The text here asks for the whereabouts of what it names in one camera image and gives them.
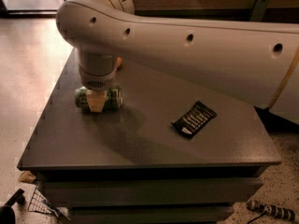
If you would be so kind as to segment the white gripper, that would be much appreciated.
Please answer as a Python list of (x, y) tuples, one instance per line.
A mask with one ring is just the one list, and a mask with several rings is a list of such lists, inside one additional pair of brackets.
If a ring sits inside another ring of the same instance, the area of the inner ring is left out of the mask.
[(107, 93), (115, 81), (117, 68), (115, 65), (108, 67), (99, 66), (100, 74), (78, 67), (81, 84), (87, 88), (87, 103), (92, 112), (101, 113), (107, 100)]

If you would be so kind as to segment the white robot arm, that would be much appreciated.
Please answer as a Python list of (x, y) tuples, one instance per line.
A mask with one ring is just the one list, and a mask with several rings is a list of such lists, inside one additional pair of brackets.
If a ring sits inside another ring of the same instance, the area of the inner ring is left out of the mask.
[(299, 123), (297, 24), (142, 17), (132, 0), (66, 0), (56, 24), (91, 90), (123, 58)]

